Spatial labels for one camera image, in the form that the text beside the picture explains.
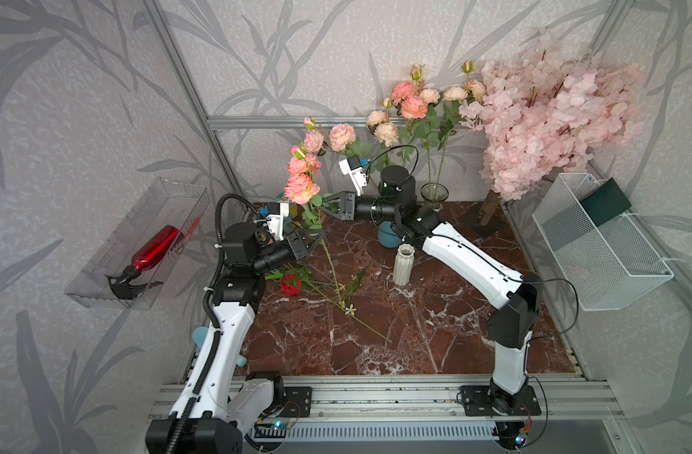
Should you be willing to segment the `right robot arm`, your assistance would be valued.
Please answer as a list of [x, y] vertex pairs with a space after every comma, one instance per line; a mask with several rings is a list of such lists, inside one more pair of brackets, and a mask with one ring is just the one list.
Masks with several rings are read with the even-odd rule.
[[477, 289], [496, 312], [488, 321], [495, 343], [489, 397], [498, 414], [512, 414], [529, 397], [527, 357], [538, 317], [535, 283], [484, 253], [439, 213], [418, 202], [415, 180], [402, 166], [381, 172], [376, 196], [363, 193], [362, 168], [348, 170], [355, 190], [323, 198], [323, 210], [340, 221], [387, 222], [401, 243], [434, 257]]

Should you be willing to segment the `deep pink rose stem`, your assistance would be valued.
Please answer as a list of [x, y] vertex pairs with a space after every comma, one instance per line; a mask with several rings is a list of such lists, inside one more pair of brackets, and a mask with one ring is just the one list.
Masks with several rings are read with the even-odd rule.
[[413, 145], [419, 143], [423, 148], [427, 147], [429, 136], [429, 101], [423, 96], [425, 79], [423, 76], [423, 64], [412, 64], [408, 78], [393, 86], [389, 101], [395, 113], [406, 121], [404, 127], [393, 127], [394, 140], [392, 146]]

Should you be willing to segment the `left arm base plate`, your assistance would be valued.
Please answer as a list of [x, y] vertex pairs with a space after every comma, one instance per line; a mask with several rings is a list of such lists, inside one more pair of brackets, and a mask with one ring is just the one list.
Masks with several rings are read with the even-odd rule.
[[312, 387], [285, 387], [275, 392], [275, 399], [266, 411], [266, 417], [308, 418], [312, 401]]

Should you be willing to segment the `coral pink rose stem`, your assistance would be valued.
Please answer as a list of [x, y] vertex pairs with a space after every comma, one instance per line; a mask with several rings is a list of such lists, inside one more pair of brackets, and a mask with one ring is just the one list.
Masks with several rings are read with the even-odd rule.
[[333, 293], [332, 302], [339, 308], [346, 309], [344, 287], [338, 281], [336, 268], [328, 250], [325, 230], [323, 230], [324, 214], [321, 188], [315, 182], [315, 177], [321, 170], [321, 161], [317, 153], [308, 151], [304, 145], [293, 146], [290, 149], [292, 157], [287, 164], [288, 179], [284, 187], [284, 197], [294, 205], [291, 212], [295, 215], [298, 228], [306, 230], [310, 239], [316, 239], [321, 234], [321, 247], [331, 269], [329, 291]]

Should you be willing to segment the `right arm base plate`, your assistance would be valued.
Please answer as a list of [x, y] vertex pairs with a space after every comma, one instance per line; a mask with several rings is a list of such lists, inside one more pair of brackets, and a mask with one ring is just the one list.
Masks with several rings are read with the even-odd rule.
[[505, 392], [497, 385], [461, 386], [457, 402], [463, 406], [466, 416], [541, 416], [535, 390], [525, 384], [515, 395]]

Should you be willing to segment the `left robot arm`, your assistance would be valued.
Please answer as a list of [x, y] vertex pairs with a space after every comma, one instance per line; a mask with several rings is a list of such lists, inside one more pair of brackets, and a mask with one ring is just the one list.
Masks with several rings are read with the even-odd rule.
[[239, 453], [257, 420], [285, 404], [277, 372], [250, 375], [230, 397], [232, 378], [266, 288], [266, 275], [309, 257], [321, 229], [297, 229], [282, 239], [253, 223], [217, 227], [218, 262], [203, 306], [210, 321], [190, 378], [164, 419], [145, 435], [150, 453]]

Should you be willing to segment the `cream pink rose stem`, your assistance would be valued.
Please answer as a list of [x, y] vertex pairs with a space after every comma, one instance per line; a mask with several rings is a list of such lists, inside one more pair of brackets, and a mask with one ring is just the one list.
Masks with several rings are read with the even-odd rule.
[[441, 118], [438, 107], [442, 100], [442, 94], [434, 88], [424, 88], [419, 97], [425, 104], [425, 117], [418, 128], [418, 138], [422, 148], [427, 154], [427, 181], [435, 183], [437, 178], [436, 166], [432, 164], [432, 158], [442, 146]]

